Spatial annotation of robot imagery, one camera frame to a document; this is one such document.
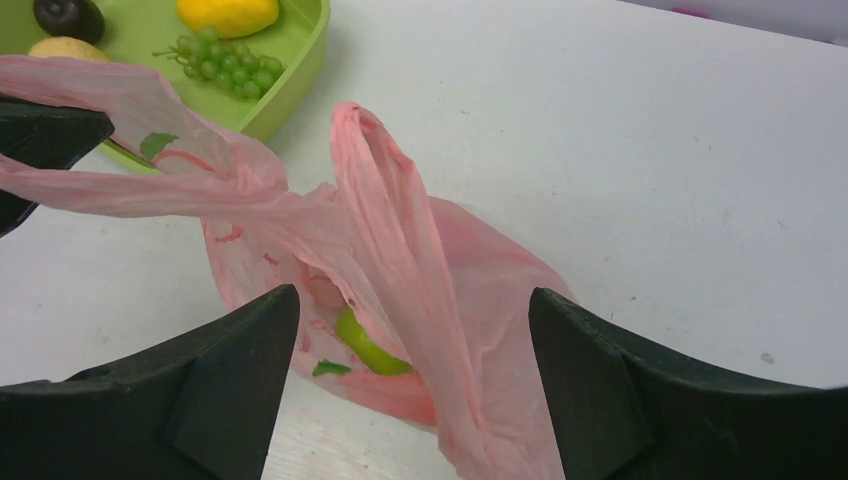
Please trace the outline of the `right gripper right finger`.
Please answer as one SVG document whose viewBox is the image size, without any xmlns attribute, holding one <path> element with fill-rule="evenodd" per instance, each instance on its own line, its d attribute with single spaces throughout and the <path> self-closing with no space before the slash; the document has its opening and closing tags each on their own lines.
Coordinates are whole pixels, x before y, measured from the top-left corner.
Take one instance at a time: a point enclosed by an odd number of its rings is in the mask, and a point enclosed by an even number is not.
<svg viewBox="0 0 848 480">
<path fill-rule="evenodd" d="M 569 479 L 843 479 L 847 391 L 687 356 L 538 288 L 529 327 Z"/>
</svg>

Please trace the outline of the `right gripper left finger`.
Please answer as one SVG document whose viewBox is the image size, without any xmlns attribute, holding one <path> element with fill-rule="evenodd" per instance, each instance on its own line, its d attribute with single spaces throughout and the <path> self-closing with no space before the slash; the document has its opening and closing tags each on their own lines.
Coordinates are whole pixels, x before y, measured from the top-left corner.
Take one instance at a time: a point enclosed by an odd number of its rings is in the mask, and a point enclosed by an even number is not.
<svg viewBox="0 0 848 480">
<path fill-rule="evenodd" d="M 258 479 L 298 332 L 279 286 L 122 359 L 1 390 L 5 479 Z"/>
</svg>

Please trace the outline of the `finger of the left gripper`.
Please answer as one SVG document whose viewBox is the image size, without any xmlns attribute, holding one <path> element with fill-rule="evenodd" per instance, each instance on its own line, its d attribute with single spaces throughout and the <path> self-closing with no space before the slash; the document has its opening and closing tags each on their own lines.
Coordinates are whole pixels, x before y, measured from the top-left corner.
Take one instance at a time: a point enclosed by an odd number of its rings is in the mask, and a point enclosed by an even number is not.
<svg viewBox="0 0 848 480">
<path fill-rule="evenodd" d="M 1 153 L 31 167 L 68 170 L 113 132 L 102 112 L 1 101 Z"/>
</svg>

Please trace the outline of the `green fake lime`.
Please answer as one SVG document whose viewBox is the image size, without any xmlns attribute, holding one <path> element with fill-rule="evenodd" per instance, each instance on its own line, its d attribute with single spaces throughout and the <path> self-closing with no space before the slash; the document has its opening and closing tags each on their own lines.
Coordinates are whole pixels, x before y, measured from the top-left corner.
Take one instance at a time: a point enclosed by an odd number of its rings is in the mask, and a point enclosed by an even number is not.
<svg viewBox="0 0 848 480">
<path fill-rule="evenodd" d="M 395 376 L 414 371 L 411 364 L 389 354 L 372 342 L 351 308 L 345 308 L 340 312 L 335 334 L 377 375 Z"/>
</svg>

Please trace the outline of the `pink plastic bag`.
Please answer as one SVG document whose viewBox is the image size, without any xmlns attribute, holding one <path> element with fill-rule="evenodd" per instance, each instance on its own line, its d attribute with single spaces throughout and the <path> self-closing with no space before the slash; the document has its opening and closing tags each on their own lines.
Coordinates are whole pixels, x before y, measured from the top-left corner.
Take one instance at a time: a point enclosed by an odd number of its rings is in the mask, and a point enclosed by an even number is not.
<svg viewBox="0 0 848 480">
<path fill-rule="evenodd" d="M 193 113 L 151 69 L 10 55 L 1 60 L 1 90 L 105 113 L 115 140 L 155 169 L 41 170 L 3 157 L 4 190 L 77 213 L 199 218 L 230 308 L 281 284 L 300 292 L 300 374 L 323 361 L 344 365 L 344 374 L 316 383 L 435 427 L 462 478 L 564 477 L 528 324 L 534 289 L 567 294 L 564 279 L 459 205 L 430 196 L 373 113 L 335 107 L 335 183 L 298 194 L 272 151 Z M 414 371 L 372 372 L 335 334 L 345 308 Z"/>
</svg>

